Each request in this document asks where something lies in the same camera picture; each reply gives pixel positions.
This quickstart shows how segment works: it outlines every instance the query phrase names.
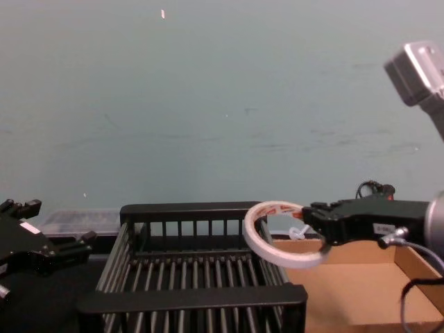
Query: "open cardboard box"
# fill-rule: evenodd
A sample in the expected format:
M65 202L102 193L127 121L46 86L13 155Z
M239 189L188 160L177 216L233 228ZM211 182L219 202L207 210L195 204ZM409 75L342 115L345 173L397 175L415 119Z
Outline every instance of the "open cardboard box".
M317 240L275 241L281 250L313 252ZM308 293L306 333L403 332L400 296L414 278L437 278L410 248L382 250L374 241L333 247L328 260L315 268L287 269L290 281ZM407 321L414 332L428 332L442 321L444 286L414 287L407 295Z

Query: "white tape roll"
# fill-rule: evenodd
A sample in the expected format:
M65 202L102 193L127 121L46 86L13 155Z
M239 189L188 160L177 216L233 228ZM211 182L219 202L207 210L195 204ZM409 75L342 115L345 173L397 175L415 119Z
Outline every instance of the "white tape roll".
M250 248L260 257L275 265L287 268L310 268L327 259L330 246L324 246L317 253L288 253L268 244L256 232L255 222L267 215L289 215L302 218L302 206L286 201L266 201L251 207L244 221L244 238Z

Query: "white label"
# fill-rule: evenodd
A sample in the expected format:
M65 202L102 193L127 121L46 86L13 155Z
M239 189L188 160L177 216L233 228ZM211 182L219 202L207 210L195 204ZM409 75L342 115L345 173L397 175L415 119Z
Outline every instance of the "white label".
M38 234L38 233L40 233L40 230L38 230L35 226L29 224L28 222L20 223L20 225L21 225L23 228L27 229L28 231L31 231L33 234Z
M0 266L0 275L3 273L6 273L6 270L8 269L8 264L4 264Z
M393 224L373 224L373 231L375 234L391 234L392 232L395 232L395 230L396 227Z

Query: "cable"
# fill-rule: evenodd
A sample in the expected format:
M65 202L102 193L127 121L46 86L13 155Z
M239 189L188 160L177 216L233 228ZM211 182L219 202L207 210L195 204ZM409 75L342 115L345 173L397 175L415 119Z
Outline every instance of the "cable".
M364 196L361 193L361 190L364 187L369 187L370 190L372 191L372 194L376 194L381 188L382 185L379 184L378 182L374 181L374 180L366 180L365 182L362 182L359 186L358 186L358 190L356 190L356 195L355 198L363 198Z
M444 261L432 250L421 246L419 244L415 244L415 243L411 243L409 241L406 241L404 239L401 238L396 238L391 242L391 245L397 245L397 246L410 246L411 248L414 248L415 250L418 250L426 255L429 255L430 257L432 257L435 262L440 266L441 271L444 271ZM407 283L405 285L405 287L402 289L402 293L401 293L401 324L402 327L404 328L404 331L406 333L413 333L410 330L410 327L407 325L407 321L405 318L405 298L408 294L408 292L414 287L414 286L418 286L418 285L429 285L429 286L433 286L433 285L440 285L440 284L444 284L444 277L438 277L435 279L413 279L412 281L410 281L409 283ZM444 327L444 320L442 320L438 326L436 326L432 331L430 331L430 333L438 333L442 328Z

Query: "dish rack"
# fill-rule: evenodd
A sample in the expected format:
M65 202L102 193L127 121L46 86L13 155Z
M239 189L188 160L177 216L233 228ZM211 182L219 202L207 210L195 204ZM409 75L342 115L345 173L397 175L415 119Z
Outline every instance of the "dish rack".
M307 293L242 235L256 202L127 205L80 332L304 332ZM258 233L269 243L266 219Z

